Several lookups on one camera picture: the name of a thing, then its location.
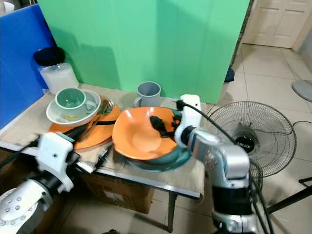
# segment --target orange bowl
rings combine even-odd
[[[150,160],[162,157],[176,148],[170,138],[161,138],[150,122],[150,116],[162,119],[168,132],[174,114],[162,107],[139,107],[123,111],[113,129],[115,150],[129,158]]]

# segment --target black cable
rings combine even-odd
[[[250,177],[250,180],[251,180],[252,184],[255,187],[255,192],[257,193],[258,197],[260,198],[260,202],[261,202],[261,205],[263,207],[264,214],[265,214],[265,217],[267,219],[268,226],[269,226],[269,229],[270,229],[270,234],[274,234],[273,226],[272,226],[272,223],[271,223],[271,220],[270,220],[270,215],[269,215],[269,212],[268,212],[268,210],[266,208],[265,200],[263,198],[263,195],[262,195],[261,191],[259,190],[259,188],[258,188],[254,178],[251,176],[251,174],[250,174],[249,177]]]
[[[254,211],[255,211],[256,215],[258,216],[258,219],[260,221],[260,224],[261,224],[261,227],[262,227],[262,230],[263,230],[264,234],[269,234],[268,230],[267,230],[267,228],[266,228],[266,226],[265,226],[265,224],[263,222],[263,219],[261,217],[260,211],[259,211],[255,201],[253,201],[253,208],[254,208]]]
[[[282,133],[282,132],[268,132],[268,131],[264,131],[264,130],[261,130],[261,129],[253,129],[254,131],[259,131],[259,132],[263,132],[263,133],[275,133],[275,134],[282,134],[282,135],[290,135],[291,133],[293,133],[293,128],[296,124],[298,123],[310,123],[312,124],[312,122],[309,122],[309,121],[304,121],[304,120],[301,120],[301,121],[297,121],[295,123],[292,124],[292,130],[289,132],[289,133]]]
[[[205,119],[207,119],[212,125],[214,125],[220,132],[222,132],[233,144],[236,145],[235,140],[227,133],[225,132],[217,123],[215,123],[209,116],[207,116],[204,112],[200,111],[199,109],[197,109],[196,107],[189,105],[181,100],[178,100],[177,102],[177,106],[178,105],[183,105],[183,106],[187,106],[192,108],[193,110],[197,111],[198,113],[200,113],[202,116],[205,117]]]
[[[258,176],[257,176],[257,179],[258,179],[258,189],[260,191],[262,191],[262,186],[263,186],[263,173],[262,173],[262,169],[260,168],[260,166],[255,162],[253,161],[251,158],[249,159],[249,163],[250,165],[253,165],[256,169],[257,169],[257,172],[258,172]]]
[[[16,151],[15,153],[13,153],[12,155],[10,155],[9,157],[7,157],[5,160],[3,160],[2,162],[0,162],[0,171],[1,169],[8,164],[9,162],[13,161],[14,159],[16,159],[18,156],[20,156],[21,152],[23,152],[25,149],[29,148],[29,147],[35,147],[38,145],[38,139],[33,140],[32,142],[30,142],[28,145],[24,146],[23,148],[21,148],[20,150]]]

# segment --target table leg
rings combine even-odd
[[[177,194],[169,192],[169,203],[168,203],[168,232],[172,233],[174,224],[174,214],[176,205]]]

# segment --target cardboard box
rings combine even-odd
[[[145,214],[150,210],[152,188],[103,175],[83,175],[82,180],[98,200]]]

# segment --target floor tile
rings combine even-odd
[[[312,102],[306,101],[306,103],[308,104],[309,109],[310,109],[310,111],[312,112]]]
[[[157,201],[163,201],[168,203],[169,194],[166,191],[154,189],[153,199]]]
[[[241,51],[244,58],[251,54],[283,57],[278,47],[242,44]]]
[[[304,99],[292,89],[293,80],[245,74],[250,101],[258,101],[274,107],[310,112]]]
[[[213,199],[210,181],[208,179],[205,179],[205,196],[203,199],[194,200],[187,197],[178,196],[175,205],[177,207],[194,211],[202,215],[211,216]]]
[[[223,85],[220,97],[229,100],[247,101],[245,74],[236,72],[234,81]]]
[[[101,234],[115,229],[121,234],[161,234],[167,204],[153,200],[149,214],[137,213],[95,200],[75,204],[59,234]]]
[[[269,205],[275,204],[294,191],[304,188],[298,183],[299,179],[311,176],[312,162],[293,158],[279,173],[263,179],[262,193]]]
[[[311,176],[312,162],[294,158],[276,175],[264,178],[263,195],[271,206],[303,189],[299,179]],[[272,213],[271,221],[276,234],[311,233],[312,196]]]
[[[235,72],[244,72],[242,56],[236,56],[234,63],[232,65],[232,69]]]
[[[173,234],[209,234],[214,231],[211,217],[175,207]]]
[[[280,48],[284,57],[286,58],[294,58],[294,59],[301,59],[301,56],[294,52],[292,49],[288,49],[288,48]]]
[[[312,197],[309,196],[280,211],[274,212],[273,228],[276,234],[310,234]]]
[[[66,218],[68,217],[68,215],[70,214],[70,212],[72,211],[75,203],[76,203],[76,199],[71,196],[70,194],[67,194],[67,200],[66,200],[66,204],[63,208],[63,210],[60,212],[60,214],[58,215],[57,219],[54,221],[54,225],[50,230],[49,234],[58,234],[60,229],[62,228]]]
[[[232,100],[232,99],[220,99],[219,102],[211,109],[211,111],[209,112],[209,116],[216,111],[217,109],[219,109],[222,106],[228,105],[230,103],[236,102],[236,100]]]
[[[306,112],[292,111],[287,109],[278,108],[286,118],[293,124],[296,121],[309,121],[312,122],[312,114]],[[295,157],[312,161],[312,124],[310,123],[298,123],[294,126],[297,136],[297,148]]]
[[[294,79],[284,57],[243,54],[243,66],[245,73]]]
[[[308,79],[312,80],[312,72],[307,67],[306,63],[302,59],[286,58],[292,73],[297,80]]]

